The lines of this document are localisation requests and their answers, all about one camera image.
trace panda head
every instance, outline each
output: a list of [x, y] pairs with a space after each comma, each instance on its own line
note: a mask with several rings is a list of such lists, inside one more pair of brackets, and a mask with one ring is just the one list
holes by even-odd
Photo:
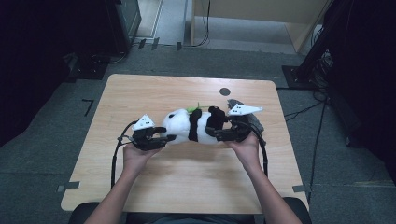
[[189, 112], [186, 109], [175, 110], [167, 114], [163, 120], [163, 127], [166, 128], [166, 133], [161, 133], [161, 137], [165, 137], [168, 134], [176, 135], [176, 139], [169, 142], [169, 144], [178, 144], [189, 141], [189, 117]]

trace floor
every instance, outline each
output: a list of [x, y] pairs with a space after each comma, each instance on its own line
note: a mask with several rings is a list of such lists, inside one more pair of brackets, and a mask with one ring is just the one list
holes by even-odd
[[[136, 41], [146, 38], [152, 43], [183, 46], [198, 45], [205, 38], [206, 18], [195, 17], [195, 37], [191, 43], [191, 0], [140, 0], [142, 23]], [[247, 21], [209, 18], [210, 34], [201, 48], [234, 49], [296, 54], [283, 22]], [[306, 41], [301, 54], [311, 48]]]

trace black tape mark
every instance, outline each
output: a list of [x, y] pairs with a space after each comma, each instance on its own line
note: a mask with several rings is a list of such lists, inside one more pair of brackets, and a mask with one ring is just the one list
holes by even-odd
[[146, 39], [142, 39], [139, 43], [139, 49], [142, 49], [143, 47], [145, 47], [146, 44]]
[[82, 99], [83, 102], [90, 102], [90, 106], [88, 106], [87, 112], [85, 112], [84, 117], [87, 117], [88, 113], [90, 113], [91, 107], [93, 105], [93, 101], [94, 100], [86, 100], [86, 99]]
[[158, 47], [158, 42], [160, 42], [159, 37], [154, 39], [154, 43], [152, 43], [151, 50], [155, 50]]
[[181, 42], [177, 42], [177, 47], [176, 47], [176, 51], [181, 50]]

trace light wood surface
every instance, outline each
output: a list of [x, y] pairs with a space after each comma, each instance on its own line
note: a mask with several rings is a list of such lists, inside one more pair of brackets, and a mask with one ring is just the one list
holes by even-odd
[[[219, 93], [231, 91], [229, 96]], [[62, 209], [101, 202], [110, 191], [111, 160], [125, 126], [148, 114], [161, 126], [167, 113], [188, 106], [216, 105], [228, 111], [227, 99], [262, 106], [256, 113], [264, 126], [269, 177], [284, 197], [300, 198], [302, 185], [282, 108], [271, 81], [199, 77], [110, 76], [92, 120], [70, 181], [79, 189], [67, 189]], [[122, 170], [122, 150], [117, 174]], [[169, 213], [259, 214], [254, 188], [232, 149], [195, 142], [167, 145], [148, 161], [137, 178], [124, 211]]]
[[[210, 17], [285, 22], [291, 43], [299, 52], [311, 34], [310, 32], [318, 24], [318, 20], [323, 17], [323, 9], [327, 8], [331, 1], [211, 0]], [[192, 2], [192, 20], [194, 21], [194, 16], [206, 17], [209, 0], [193, 0]], [[193, 44], [194, 22], [191, 26], [191, 43]]]

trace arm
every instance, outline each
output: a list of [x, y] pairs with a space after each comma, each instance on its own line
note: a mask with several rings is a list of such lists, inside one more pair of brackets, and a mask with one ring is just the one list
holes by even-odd
[[262, 171], [257, 137], [251, 133], [241, 143], [226, 142], [226, 144], [235, 151], [247, 171], [259, 198], [265, 221], [267, 223], [301, 223]]
[[132, 144], [126, 145], [123, 149], [123, 170], [119, 180], [85, 223], [119, 223], [132, 184], [149, 158], [159, 151], [160, 149], [142, 151]]

